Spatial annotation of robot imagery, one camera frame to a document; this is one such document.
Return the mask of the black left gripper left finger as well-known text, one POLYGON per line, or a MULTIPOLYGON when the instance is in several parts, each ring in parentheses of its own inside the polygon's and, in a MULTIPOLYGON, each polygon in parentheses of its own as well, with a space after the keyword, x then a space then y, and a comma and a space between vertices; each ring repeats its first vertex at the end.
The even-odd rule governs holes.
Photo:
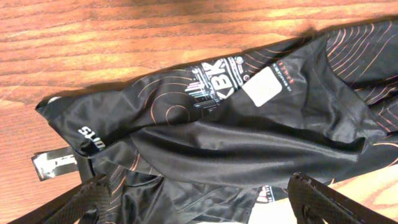
POLYGON ((110 201, 109 179, 100 174, 10 224, 104 224, 110 201))

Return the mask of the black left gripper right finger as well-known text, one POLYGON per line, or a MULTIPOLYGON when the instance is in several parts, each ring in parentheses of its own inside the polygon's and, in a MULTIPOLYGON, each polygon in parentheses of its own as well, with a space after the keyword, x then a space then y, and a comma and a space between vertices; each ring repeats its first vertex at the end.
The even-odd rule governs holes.
POLYGON ((397 224, 301 172, 290 178, 288 196, 298 224, 397 224))

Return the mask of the black printed cycling jersey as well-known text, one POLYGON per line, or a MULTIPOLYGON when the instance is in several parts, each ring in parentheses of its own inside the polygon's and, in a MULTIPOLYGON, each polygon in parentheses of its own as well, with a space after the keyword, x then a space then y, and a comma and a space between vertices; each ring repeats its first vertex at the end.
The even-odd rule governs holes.
POLYGON ((397 21, 344 27, 55 96, 37 112, 81 178, 109 179, 103 223, 246 223, 294 172, 341 181, 397 162, 397 21))

